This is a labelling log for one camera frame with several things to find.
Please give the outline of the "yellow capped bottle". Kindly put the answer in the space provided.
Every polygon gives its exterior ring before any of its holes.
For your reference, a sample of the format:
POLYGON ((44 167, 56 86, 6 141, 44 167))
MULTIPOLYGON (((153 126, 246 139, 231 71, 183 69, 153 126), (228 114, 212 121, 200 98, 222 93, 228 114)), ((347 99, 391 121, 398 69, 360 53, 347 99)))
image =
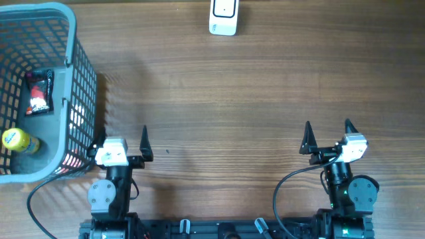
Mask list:
POLYGON ((3 132, 2 144, 11 151, 29 154, 36 153, 40 147, 38 138, 16 127, 3 132))

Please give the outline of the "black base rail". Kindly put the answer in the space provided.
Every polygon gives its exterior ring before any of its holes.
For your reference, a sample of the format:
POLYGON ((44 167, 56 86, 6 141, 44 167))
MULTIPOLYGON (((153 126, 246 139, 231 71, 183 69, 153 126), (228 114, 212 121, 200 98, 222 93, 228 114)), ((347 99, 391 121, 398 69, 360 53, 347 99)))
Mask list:
POLYGON ((373 239, 375 231, 370 218, 285 218, 285 230, 274 220, 191 221, 183 219, 138 220, 126 223, 95 225, 83 222, 79 238, 366 238, 373 239))

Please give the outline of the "black red snack packet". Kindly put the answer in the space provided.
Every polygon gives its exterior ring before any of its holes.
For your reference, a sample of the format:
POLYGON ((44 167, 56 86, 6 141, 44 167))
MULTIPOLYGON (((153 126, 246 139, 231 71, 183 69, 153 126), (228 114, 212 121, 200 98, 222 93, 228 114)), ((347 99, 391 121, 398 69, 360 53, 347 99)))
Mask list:
POLYGON ((30 93, 26 116, 51 112, 53 110, 54 71, 52 69, 34 70, 27 72, 25 79, 30 93))

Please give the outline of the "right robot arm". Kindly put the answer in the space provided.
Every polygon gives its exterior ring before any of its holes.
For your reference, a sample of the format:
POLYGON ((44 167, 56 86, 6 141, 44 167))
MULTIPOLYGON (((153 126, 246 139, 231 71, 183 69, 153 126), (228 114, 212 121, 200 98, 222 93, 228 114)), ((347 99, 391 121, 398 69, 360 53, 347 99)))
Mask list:
POLYGON ((372 238, 370 215, 377 201, 379 184, 366 175, 351 171, 351 163, 363 157, 369 142, 349 119, 345 134, 330 147, 317 145, 311 124, 305 131, 299 153, 310 155, 309 164, 323 169, 322 185, 329 196, 330 209, 319 209, 305 229, 308 238, 372 238))

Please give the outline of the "white barcode scanner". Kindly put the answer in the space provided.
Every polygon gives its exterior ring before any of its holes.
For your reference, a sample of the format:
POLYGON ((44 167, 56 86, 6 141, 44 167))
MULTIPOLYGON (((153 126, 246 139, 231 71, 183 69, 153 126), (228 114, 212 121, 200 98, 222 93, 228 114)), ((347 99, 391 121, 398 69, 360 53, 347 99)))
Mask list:
POLYGON ((237 30, 239 0, 211 0, 209 32, 234 36, 237 30))

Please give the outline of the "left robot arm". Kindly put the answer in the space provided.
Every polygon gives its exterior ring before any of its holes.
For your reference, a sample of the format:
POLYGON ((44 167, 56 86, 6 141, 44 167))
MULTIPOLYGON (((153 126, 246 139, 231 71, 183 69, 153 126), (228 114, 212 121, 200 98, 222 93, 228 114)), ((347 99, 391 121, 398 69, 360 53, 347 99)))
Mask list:
POLYGON ((91 220, 80 225, 79 238, 150 238, 149 230, 135 212, 129 211, 131 188, 136 187, 132 173, 144 169, 153 161, 147 128, 143 127, 139 145, 140 155, 129 156, 128 145, 122 137, 108 137, 102 129, 91 142, 87 156, 106 170, 106 178, 93 183, 88 190, 91 220))

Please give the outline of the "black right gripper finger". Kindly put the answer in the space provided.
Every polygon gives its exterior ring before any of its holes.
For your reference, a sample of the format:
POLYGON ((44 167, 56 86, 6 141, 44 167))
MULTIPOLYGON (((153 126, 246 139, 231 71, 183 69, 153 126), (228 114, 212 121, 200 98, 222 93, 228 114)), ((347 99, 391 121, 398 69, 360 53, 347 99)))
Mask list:
POLYGON ((348 134, 348 133, 358 133, 358 132, 359 131, 355 128, 351 120, 347 118, 345 120, 345 133, 348 134))
POLYGON ((308 155, 318 152, 317 142, 310 121, 306 121, 303 140, 299 148, 299 154, 308 155))

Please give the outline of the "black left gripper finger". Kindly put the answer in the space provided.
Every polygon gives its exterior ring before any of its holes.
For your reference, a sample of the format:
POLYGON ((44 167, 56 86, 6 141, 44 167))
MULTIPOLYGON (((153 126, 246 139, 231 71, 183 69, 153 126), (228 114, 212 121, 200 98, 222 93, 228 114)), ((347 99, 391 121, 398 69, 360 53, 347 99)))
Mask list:
POLYGON ((106 140, 106 128, 102 128, 94 140, 91 142, 89 149, 99 149, 103 147, 103 144, 106 140))
POLYGON ((149 142, 149 136, 148 136, 146 125, 143 127, 139 150, 145 162, 153 161, 153 151, 149 142))

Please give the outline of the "grey plastic mesh basket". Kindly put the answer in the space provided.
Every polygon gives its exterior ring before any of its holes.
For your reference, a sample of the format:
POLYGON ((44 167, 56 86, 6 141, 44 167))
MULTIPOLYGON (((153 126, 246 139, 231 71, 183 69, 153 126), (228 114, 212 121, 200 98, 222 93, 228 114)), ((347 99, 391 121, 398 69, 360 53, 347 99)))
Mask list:
POLYGON ((98 83, 78 37, 76 16, 62 3, 1 7, 1 131, 17 127, 37 137, 34 154, 1 148, 1 183, 33 183, 87 171, 94 138, 98 83), (28 116, 26 74, 54 72, 49 113, 28 116))

